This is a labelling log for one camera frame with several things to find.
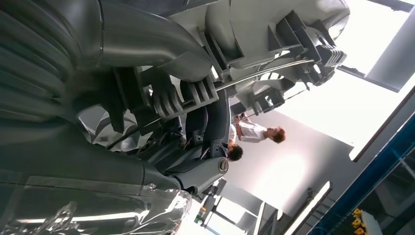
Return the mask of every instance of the transparent plastic sheet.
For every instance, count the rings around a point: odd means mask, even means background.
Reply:
[[[78,180],[69,181],[70,186]],[[62,188],[44,182],[43,186],[0,183],[0,190],[14,192],[7,206],[0,204],[3,219],[8,215],[0,235],[173,235],[191,206],[187,192],[159,190],[153,184],[80,181],[83,187]],[[85,190],[92,184],[104,190]],[[18,187],[23,189],[16,195]]]

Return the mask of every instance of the person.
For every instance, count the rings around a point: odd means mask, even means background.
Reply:
[[[227,159],[229,162],[235,162],[242,158],[244,151],[242,150],[241,146],[236,144],[236,128],[232,124],[229,128],[228,146],[225,147],[228,148]]]
[[[236,134],[240,141],[258,143],[270,139],[276,143],[285,140],[285,130],[282,127],[265,128],[251,122],[245,113],[235,117]]]

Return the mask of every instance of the blue pipe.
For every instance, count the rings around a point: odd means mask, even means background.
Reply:
[[[325,228],[331,232],[341,223],[341,218],[351,214],[373,188],[399,163],[399,159],[414,148],[414,133],[415,116],[412,116],[315,227]],[[308,235],[321,235],[321,231],[311,230]]]

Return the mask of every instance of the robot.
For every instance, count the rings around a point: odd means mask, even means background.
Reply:
[[[198,0],[160,15],[134,1],[2,0],[1,168],[20,185],[70,179],[197,195],[229,168],[221,143],[232,115],[268,112],[297,82],[333,76],[349,14],[343,0]],[[188,85],[184,100],[171,76]],[[85,140],[78,116],[95,105],[117,132],[134,115],[137,128],[118,142],[201,108],[209,119],[191,149],[172,141],[127,156]]]

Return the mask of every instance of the fluorescent light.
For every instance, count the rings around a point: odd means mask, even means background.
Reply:
[[[327,181],[322,189],[317,193],[317,195],[313,198],[313,200],[305,207],[305,209],[300,213],[300,215],[294,220],[288,230],[284,233],[284,235],[292,235],[300,224],[303,223],[305,218],[310,214],[310,212],[316,207],[317,203],[319,203],[323,196],[330,190],[331,182]]]
[[[284,215],[284,212],[282,210],[278,210],[278,212],[277,212],[277,220],[279,221],[282,218],[283,215]]]
[[[216,72],[216,69],[215,69],[215,67],[213,67],[212,66],[212,73],[213,73],[213,77],[215,78],[215,79],[217,79],[219,76],[218,76],[218,73]]]

